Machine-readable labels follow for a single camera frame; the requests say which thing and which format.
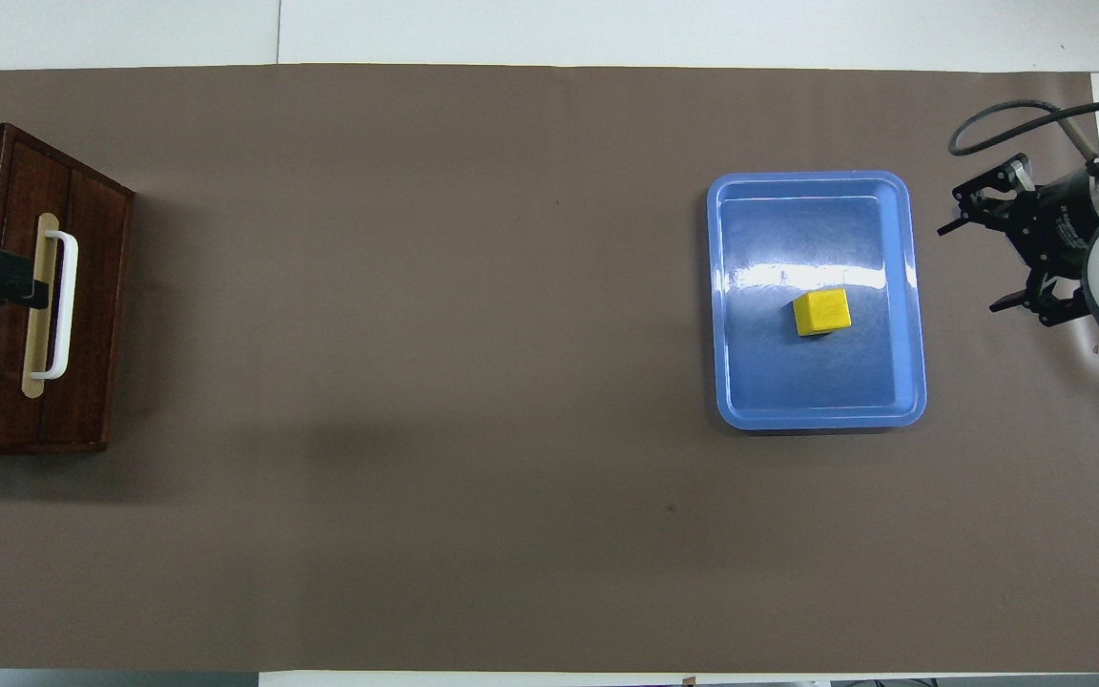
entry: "blue tray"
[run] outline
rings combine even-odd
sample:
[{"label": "blue tray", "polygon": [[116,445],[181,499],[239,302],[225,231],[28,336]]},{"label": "blue tray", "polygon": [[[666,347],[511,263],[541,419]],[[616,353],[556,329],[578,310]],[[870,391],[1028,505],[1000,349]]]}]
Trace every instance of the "blue tray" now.
[{"label": "blue tray", "polygon": [[[741,430],[900,426],[928,405],[910,195],[885,170],[733,174],[707,196],[720,413]],[[800,336],[842,286],[852,324]]]}]

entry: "brown mat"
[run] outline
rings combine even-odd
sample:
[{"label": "brown mat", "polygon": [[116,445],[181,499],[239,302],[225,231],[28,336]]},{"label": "brown mat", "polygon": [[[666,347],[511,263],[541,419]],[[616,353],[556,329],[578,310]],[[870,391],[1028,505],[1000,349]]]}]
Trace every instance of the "brown mat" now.
[{"label": "brown mat", "polygon": [[[0,73],[138,193],[101,456],[0,459],[0,666],[1099,669],[1099,332],[945,240],[984,104],[1087,75],[284,66]],[[702,197],[880,168],[930,406],[714,412]]]}]

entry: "wooden drawer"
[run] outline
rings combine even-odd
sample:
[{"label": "wooden drawer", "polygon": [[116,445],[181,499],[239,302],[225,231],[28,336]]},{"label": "wooden drawer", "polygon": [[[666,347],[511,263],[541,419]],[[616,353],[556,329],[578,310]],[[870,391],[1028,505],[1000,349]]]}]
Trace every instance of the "wooden drawer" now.
[{"label": "wooden drawer", "polygon": [[[34,399],[21,388],[30,308],[0,304],[0,455],[104,450],[133,202],[127,188],[0,123],[0,250],[33,259],[38,218],[53,213],[77,239],[79,256],[67,370]],[[62,298],[56,286],[57,278],[49,310]]]}]

